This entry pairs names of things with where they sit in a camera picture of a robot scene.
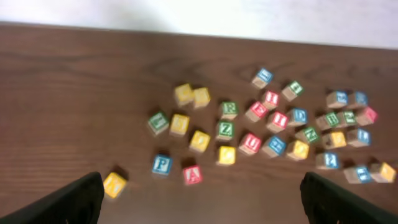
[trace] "wooden alphabet block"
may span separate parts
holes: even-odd
[[[371,135],[363,129],[354,129],[347,134],[347,143],[354,147],[370,146]]]
[[[375,163],[370,166],[371,177],[377,183],[393,183],[397,172],[386,162]]]
[[[267,108],[260,102],[255,102],[246,112],[246,116],[253,122],[259,121],[267,114]]]
[[[218,152],[217,165],[230,166],[235,163],[236,150],[235,147],[221,146]]]
[[[269,157],[277,157],[281,156],[286,148],[286,143],[278,138],[278,136],[273,136],[268,139],[264,145],[261,147],[261,150],[265,152]]]
[[[185,185],[200,183],[203,178],[198,165],[185,168],[183,171]]]
[[[343,91],[334,91],[326,98],[328,108],[342,108],[348,104],[348,96]]]
[[[317,169],[338,169],[339,160],[337,154],[333,152],[325,152],[318,154],[315,158]]]
[[[195,152],[202,153],[206,151],[209,142],[210,142],[210,135],[205,134],[201,131],[195,131],[195,134],[193,134],[193,137],[191,139],[189,148]]]
[[[104,190],[106,196],[111,199],[117,198],[123,191],[126,184],[127,181],[119,174],[115,172],[110,173],[104,181]]]
[[[295,137],[307,144],[311,144],[319,139],[319,136],[313,127],[308,127],[299,131]]]
[[[148,126],[156,136],[169,127],[169,121],[163,112],[158,112],[148,120]]]
[[[220,113],[221,119],[233,120],[238,115],[238,106],[235,102],[222,102]]]
[[[365,93],[356,91],[348,96],[348,109],[360,109],[368,106],[368,97]]]
[[[176,87],[174,93],[175,101],[178,106],[184,106],[193,101],[193,92],[191,85],[188,83]]]
[[[172,163],[173,160],[170,157],[158,154],[155,156],[152,172],[154,174],[168,176],[172,168]]]
[[[370,107],[361,109],[359,112],[355,114],[356,122],[365,126],[368,124],[373,124],[377,119],[377,113]]]
[[[253,134],[247,134],[243,137],[239,150],[247,156],[251,156],[259,151],[261,147],[261,139],[255,137]]]
[[[347,145],[344,134],[341,131],[333,131],[322,136],[322,143],[325,149],[335,149]]]
[[[271,72],[268,72],[265,68],[262,68],[257,72],[252,84],[257,88],[262,89],[271,82],[273,76],[274,75]]]
[[[175,114],[172,119],[170,134],[182,137],[187,132],[188,125],[189,125],[188,116]]]
[[[323,131],[338,126],[340,121],[334,112],[318,117],[316,120],[318,127]]]
[[[302,141],[296,140],[287,146],[286,156],[295,161],[303,160],[308,157],[310,146]]]
[[[273,110],[278,106],[279,95],[272,91],[267,91],[264,96],[262,96],[262,104],[269,110]]]
[[[269,116],[267,128],[273,133],[278,133],[279,131],[283,131],[289,119],[286,115],[280,112],[274,112],[271,116]]]
[[[298,127],[308,123],[307,111],[303,109],[294,108],[290,110],[286,116],[289,119],[287,126]]]
[[[344,175],[350,184],[365,184],[372,181],[366,166],[347,168],[344,170]]]
[[[302,94],[303,91],[304,88],[297,81],[294,81],[282,90],[282,94],[285,96],[287,101],[292,101]]]
[[[195,109],[203,108],[209,104],[211,98],[207,88],[198,88],[193,91],[193,99]]]
[[[229,141],[234,137],[234,124],[229,121],[220,121],[217,127],[218,140]]]

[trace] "wooden table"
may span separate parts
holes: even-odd
[[[154,138],[146,124],[157,108],[191,116],[189,131],[215,135],[218,104],[238,102],[245,111],[261,91],[250,85],[262,66],[274,73],[269,89],[298,80],[305,92],[278,110],[300,106],[310,123],[325,110],[332,89],[362,90],[379,113],[367,126],[371,147],[336,150],[343,162],[373,157],[395,163],[398,126],[398,51],[288,44],[256,40],[148,34],[56,27],[0,26],[0,215],[37,200],[97,170],[129,172],[129,186],[115,202],[104,201],[99,223],[307,223],[299,184],[314,169],[306,161],[238,154],[232,167],[215,165],[214,139],[197,156],[204,180],[183,185],[180,161],[192,156],[188,135]],[[173,88],[206,86],[207,108],[178,109]],[[236,118],[236,138],[246,131],[266,139],[265,121]],[[293,135],[288,129],[284,139]],[[154,154],[170,151],[168,179],[151,175]],[[316,171],[376,205],[398,213],[397,184],[350,185],[341,171]]]

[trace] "blue block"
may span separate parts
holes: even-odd
[[[152,172],[155,174],[168,175],[172,167],[173,160],[167,156],[156,155]]]

